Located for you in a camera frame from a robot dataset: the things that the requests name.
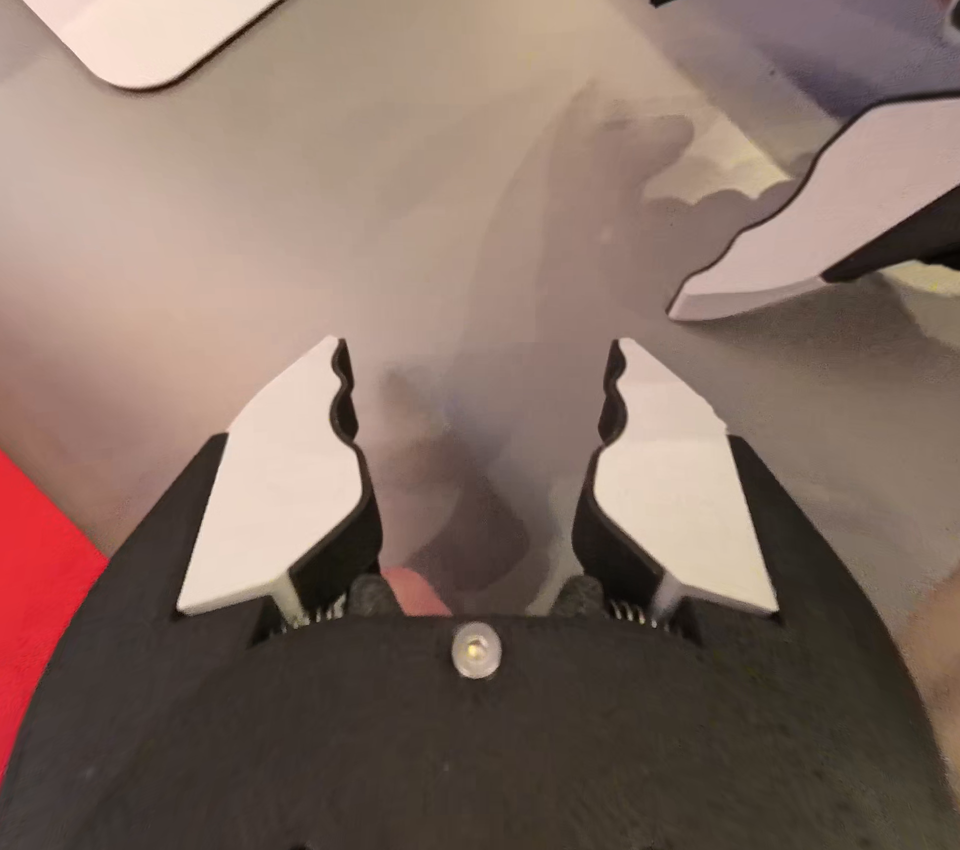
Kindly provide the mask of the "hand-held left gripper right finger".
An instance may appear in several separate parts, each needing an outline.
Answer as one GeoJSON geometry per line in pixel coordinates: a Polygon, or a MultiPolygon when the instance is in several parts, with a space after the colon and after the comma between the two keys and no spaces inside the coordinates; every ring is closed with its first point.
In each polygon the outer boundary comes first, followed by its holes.
{"type": "Polygon", "coordinates": [[[606,598],[665,625],[686,600],[779,612],[727,425],[630,338],[610,344],[599,446],[587,464],[573,552],[606,598]]]}

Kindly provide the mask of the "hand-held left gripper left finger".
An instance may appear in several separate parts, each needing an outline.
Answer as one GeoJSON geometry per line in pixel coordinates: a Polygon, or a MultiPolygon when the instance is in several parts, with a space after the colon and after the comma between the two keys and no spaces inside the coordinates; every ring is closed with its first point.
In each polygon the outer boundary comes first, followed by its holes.
{"type": "Polygon", "coordinates": [[[185,616],[268,599],[287,628],[378,569],[383,530],[357,445],[347,341],[325,337],[229,425],[176,601],[185,616]]]}

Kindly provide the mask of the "red cube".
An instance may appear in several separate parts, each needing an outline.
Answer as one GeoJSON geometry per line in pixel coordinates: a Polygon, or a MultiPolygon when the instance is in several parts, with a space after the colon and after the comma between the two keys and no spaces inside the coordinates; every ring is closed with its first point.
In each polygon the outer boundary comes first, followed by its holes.
{"type": "Polygon", "coordinates": [[[1,773],[54,649],[107,558],[1,455],[1,773]]]}

